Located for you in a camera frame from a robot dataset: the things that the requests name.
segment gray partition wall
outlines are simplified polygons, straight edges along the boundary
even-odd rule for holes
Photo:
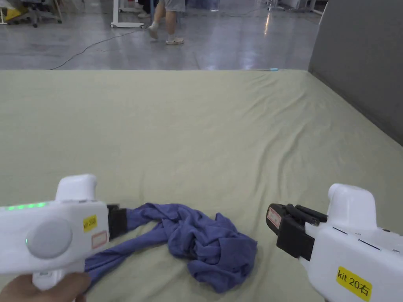
[[[403,0],[330,0],[309,71],[403,145]]]

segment crumpled fabric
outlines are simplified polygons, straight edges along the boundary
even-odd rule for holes
[[[150,232],[86,259],[91,286],[133,252],[165,242],[173,256],[190,260],[187,267],[196,280],[210,284],[218,293],[243,283],[251,273],[257,242],[239,233],[220,213],[212,220],[184,205],[153,203],[127,210],[129,231],[153,220],[159,223]]]

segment shiny floor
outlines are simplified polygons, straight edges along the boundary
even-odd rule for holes
[[[167,46],[163,24],[158,41],[144,29],[112,29],[112,1],[91,1],[85,13],[65,15],[63,24],[1,26],[0,69],[63,63],[58,69],[307,69],[320,19],[269,12],[259,1],[221,0],[219,12],[190,9],[179,29],[185,44]]]

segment sock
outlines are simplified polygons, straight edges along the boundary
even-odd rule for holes
[[[150,25],[149,29],[156,31],[158,29],[158,23],[153,21],[153,23]]]

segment red-bordered label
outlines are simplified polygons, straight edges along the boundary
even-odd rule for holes
[[[103,232],[92,235],[91,242],[92,242],[93,250],[96,248],[99,248],[100,246],[103,246],[105,243],[108,242],[107,231],[103,231]]]
[[[277,214],[277,212],[271,207],[269,207],[269,211],[267,212],[267,219],[269,219],[276,226],[276,228],[280,227],[281,216]]]

